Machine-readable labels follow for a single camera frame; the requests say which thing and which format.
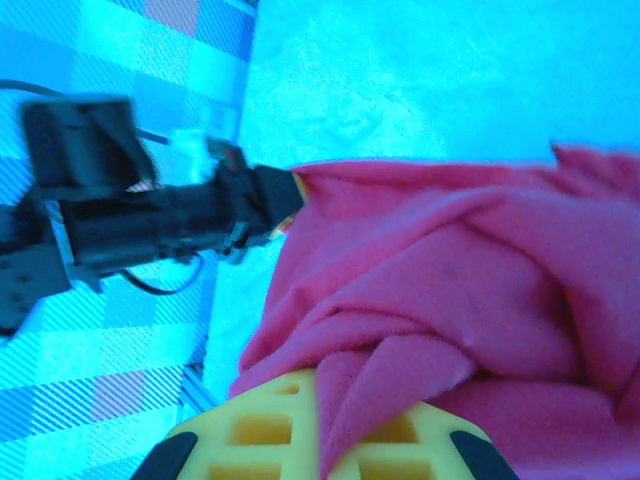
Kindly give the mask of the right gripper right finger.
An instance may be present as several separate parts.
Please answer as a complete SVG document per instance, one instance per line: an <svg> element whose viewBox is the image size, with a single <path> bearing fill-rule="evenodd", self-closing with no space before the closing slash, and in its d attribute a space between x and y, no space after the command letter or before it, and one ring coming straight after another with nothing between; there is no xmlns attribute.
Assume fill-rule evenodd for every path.
<svg viewBox="0 0 640 480"><path fill-rule="evenodd" d="M516 479L476 425L426 403L376 428L348 454L350 479Z"/></svg>

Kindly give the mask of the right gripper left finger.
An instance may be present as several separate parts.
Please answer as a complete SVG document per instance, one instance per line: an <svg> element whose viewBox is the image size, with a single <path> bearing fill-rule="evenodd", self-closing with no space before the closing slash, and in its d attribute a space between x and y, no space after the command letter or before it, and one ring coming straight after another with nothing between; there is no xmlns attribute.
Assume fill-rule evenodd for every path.
<svg viewBox="0 0 640 480"><path fill-rule="evenodd" d="M315 372L291 372L175 426L135 479L319 479Z"/></svg>

